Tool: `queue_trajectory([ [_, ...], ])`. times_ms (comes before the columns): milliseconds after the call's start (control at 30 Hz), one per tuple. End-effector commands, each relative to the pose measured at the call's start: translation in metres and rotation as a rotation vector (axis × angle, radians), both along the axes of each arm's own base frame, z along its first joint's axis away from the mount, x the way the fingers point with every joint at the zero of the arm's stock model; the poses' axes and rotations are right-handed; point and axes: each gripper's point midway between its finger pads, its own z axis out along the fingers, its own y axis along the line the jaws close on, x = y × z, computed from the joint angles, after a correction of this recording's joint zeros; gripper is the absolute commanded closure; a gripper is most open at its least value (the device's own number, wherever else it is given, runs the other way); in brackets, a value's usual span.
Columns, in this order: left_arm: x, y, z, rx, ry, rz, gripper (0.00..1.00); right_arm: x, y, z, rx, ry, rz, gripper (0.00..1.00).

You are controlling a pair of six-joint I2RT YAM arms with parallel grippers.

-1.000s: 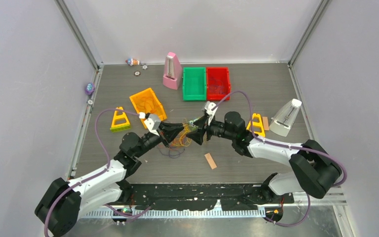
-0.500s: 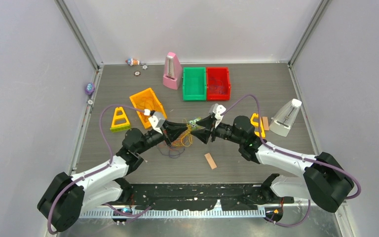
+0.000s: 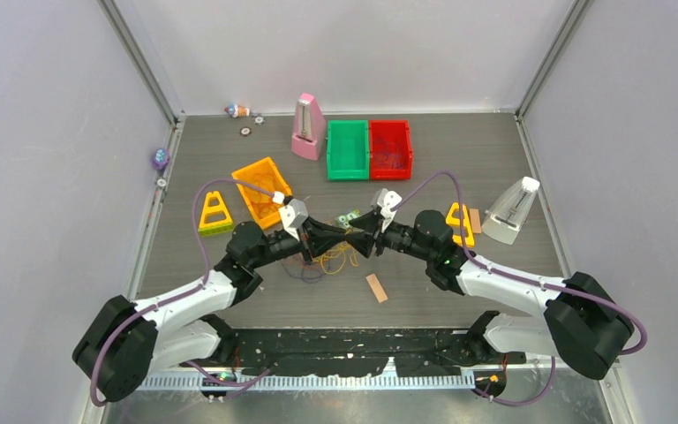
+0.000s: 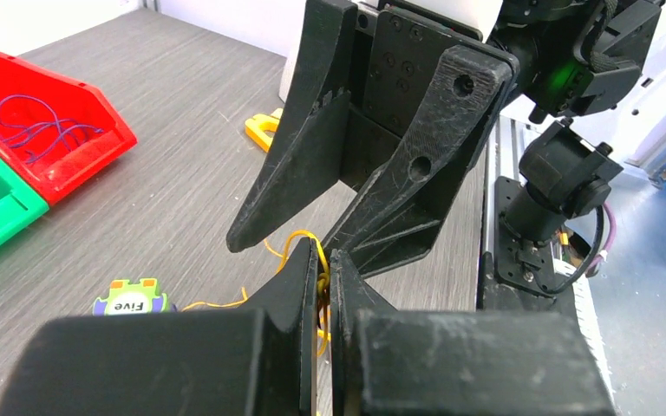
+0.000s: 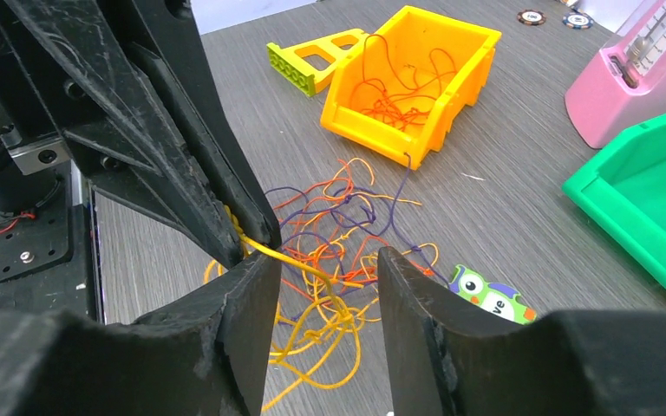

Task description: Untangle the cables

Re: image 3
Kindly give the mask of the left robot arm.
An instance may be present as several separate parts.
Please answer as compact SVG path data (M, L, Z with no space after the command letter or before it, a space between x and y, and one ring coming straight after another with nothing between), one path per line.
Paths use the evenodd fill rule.
M299 254L315 259L343 243L347 231L305 217L266 234L254 221L238 224L225 255L193 282L147 299L107 300L72 352L90 380L96 406L130 396L151 372L189 360L228 364L236 351L231 329L216 312L260 286L258 269Z

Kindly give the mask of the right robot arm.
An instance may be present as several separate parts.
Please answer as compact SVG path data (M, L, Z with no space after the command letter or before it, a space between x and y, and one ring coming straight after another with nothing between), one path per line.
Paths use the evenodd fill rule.
M580 375L601 380L635 332L629 313L591 275L538 276L502 267L454 240L443 214L424 210L413 225L388 222L375 210L350 220L348 243L365 257L386 249L420 259L443 291L495 300L523 312L497 314L473 333L471 356L491 362L502 352L532 352L561 359Z

